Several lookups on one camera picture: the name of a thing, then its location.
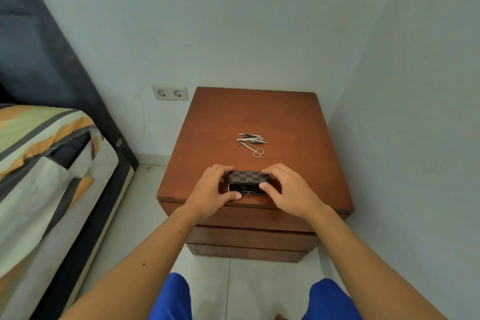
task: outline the leg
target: leg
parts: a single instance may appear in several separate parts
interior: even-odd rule
[[[168,275],[148,320],[192,320],[190,288],[182,275]]]
[[[352,299],[334,281],[324,278],[310,288],[302,320],[362,320]]]

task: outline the double wall socket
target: double wall socket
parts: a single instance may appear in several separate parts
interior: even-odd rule
[[[152,90],[155,98],[159,100],[177,100],[180,102],[185,102],[188,100],[188,91],[186,86],[171,87],[152,84]]]

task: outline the drawer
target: drawer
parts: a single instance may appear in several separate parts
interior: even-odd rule
[[[165,213],[170,216],[183,203],[161,201]],[[350,214],[339,214],[345,220]],[[302,218],[287,214],[279,209],[242,208],[223,206],[212,216],[200,222],[205,226],[225,226],[235,228],[284,230],[314,233],[313,228]]]
[[[290,250],[271,250],[258,248],[239,248],[235,246],[219,246],[205,244],[187,244],[195,256],[241,258],[244,260],[292,262],[297,263],[308,252],[293,252]]]
[[[197,225],[190,233],[187,243],[310,252],[318,245],[319,239],[313,233]]]

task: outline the striped bed sheet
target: striped bed sheet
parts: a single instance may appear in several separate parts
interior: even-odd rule
[[[0,298],[8,279],[93,184],[102,140],[82,111],[0,104]]]

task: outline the brown wooden tabletop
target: brown wooden tabletop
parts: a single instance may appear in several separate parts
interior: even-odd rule
[[[237,141],[243,138],[239,133],[259,134],[268,142],[256,144],[265,151],[261,158]],[[297,171],[337,212],[354,211],[315,93],[198,87],[157,198],[184,202],[214,164],[260,171],[276,163]],[[244,196],[227,205],[275,208],[267,195]]]

